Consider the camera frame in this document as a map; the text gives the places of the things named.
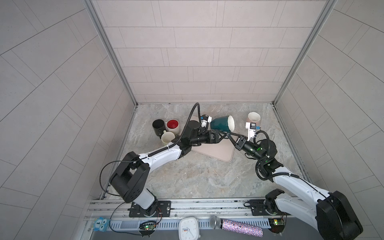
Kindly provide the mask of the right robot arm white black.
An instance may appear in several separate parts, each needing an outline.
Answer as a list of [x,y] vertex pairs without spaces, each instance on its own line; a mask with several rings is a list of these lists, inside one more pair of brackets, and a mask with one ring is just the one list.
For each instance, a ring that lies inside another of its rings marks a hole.
[[256,160],[255,172],[260,180],[276,183],[294,194],[291,197],[283,190],[271,191],[265,202],[269,214],[290,214],[312,226],[325,240],[354,240],[363,233],[363,226],[344,194],[331,193],[293,174],[276,160],[277,147],[268,134],[259,133],[265,139],[258,142],[250,142],[243,135],[234,140],[232,133],[226,133],[226,137],[237,150]]

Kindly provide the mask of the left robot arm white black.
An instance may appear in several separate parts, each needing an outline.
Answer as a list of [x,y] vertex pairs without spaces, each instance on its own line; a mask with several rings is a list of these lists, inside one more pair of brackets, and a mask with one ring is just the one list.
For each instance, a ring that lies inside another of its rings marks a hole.
[[164,147],[146,154],[129,152],[118,161],[118,166],[111,174],[109,184],[116,190],[117,196],[125,203],[135,203],[147,217],[153,216],[159,201],[155,195],[145,189],[151,171],[162,165],[176,161],[188,154],[192,147],[202,144],[218,144],[234,131],[235,120],[232,116],[224,116],[211,120],[209,116],[198,115],[192,120],[189,114],[180,135]]

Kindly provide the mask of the light green mug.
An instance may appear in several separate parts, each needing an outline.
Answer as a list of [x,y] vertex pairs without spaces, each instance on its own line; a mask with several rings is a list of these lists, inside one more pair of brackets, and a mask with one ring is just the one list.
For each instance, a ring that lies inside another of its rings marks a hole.
[[167,131],[164,131],[162,136],[161,136],[161,141],[163,143],[164,146],[168,145],[169,143],[172,142],[172,140],[175,139],[175,134],[172,133],[172,132],[167,132]]

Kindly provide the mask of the white mug red inside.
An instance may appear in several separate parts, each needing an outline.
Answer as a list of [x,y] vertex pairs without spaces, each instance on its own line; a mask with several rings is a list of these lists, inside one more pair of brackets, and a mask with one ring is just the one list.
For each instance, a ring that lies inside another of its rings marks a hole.
[[172,132],[175,136],[178,136],[180,133],[180,123],[176,119],[171,119],[166,123],[166,130]]

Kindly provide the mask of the black mug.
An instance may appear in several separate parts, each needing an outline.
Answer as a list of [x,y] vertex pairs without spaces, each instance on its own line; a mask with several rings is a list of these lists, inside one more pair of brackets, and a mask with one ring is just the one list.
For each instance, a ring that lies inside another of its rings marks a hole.
[[167,132],[165,122],[161,119],[154,120],[152,123],[153,130],[159,138]]

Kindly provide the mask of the dark green faceted mug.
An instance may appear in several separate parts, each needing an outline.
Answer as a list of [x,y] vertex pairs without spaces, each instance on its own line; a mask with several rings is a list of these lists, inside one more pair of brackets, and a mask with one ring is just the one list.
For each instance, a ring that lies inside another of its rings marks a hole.
[[212,130],[218,130],[222,132],[233,132],[235,130],[235,120],[229,116],[215,118],[210,123]]

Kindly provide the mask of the pink faceted mug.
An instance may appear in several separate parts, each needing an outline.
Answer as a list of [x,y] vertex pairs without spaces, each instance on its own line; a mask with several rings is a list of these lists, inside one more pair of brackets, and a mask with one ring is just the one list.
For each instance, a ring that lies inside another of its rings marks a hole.
[[256,112],[250,112],[247,117],[248,123],[255,123],[258,124],[261,120],[261,116]]

